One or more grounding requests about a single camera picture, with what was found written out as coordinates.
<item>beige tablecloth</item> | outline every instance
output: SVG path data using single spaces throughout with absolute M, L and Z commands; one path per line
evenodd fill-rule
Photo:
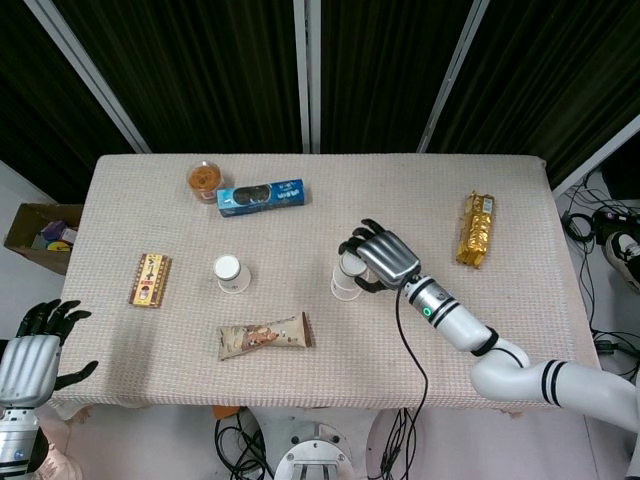
M 222 218 L 198 203 L 187 168 L 206 158 L 236 186 L 302 178 L 307 205 Z M 456 264 L 466 196 L 496 197 L 491 252 L 480 270 Z M 100 159 L 66 278 L 65 299 L 93 316 L 64 347 L 60 371 L 100 365 L 58 392 L 64 416 L 93 403 L 249 406 L 416 406 L 423 383 L 394 321 L 394 294 L 343 303 L 330 291 L 338 245 L 360 219 L 394 231 L 471 312 L 535 361 L 596 366 L 584 307 L 539 158 L 502 155 L 121 155 Z M 140 255 L 173 265 L 160 309 L 127 303 Z M 237 255 L 250 287 L 227 295 L 213 260 Z M 217 360 L 221 325 L 308 312 L 316 346 L 264 348 Z M 475 358 L 460 354 L 406 302 L 401 316 L 429 375 L 430 406 L 521 410 L 480 398 Z

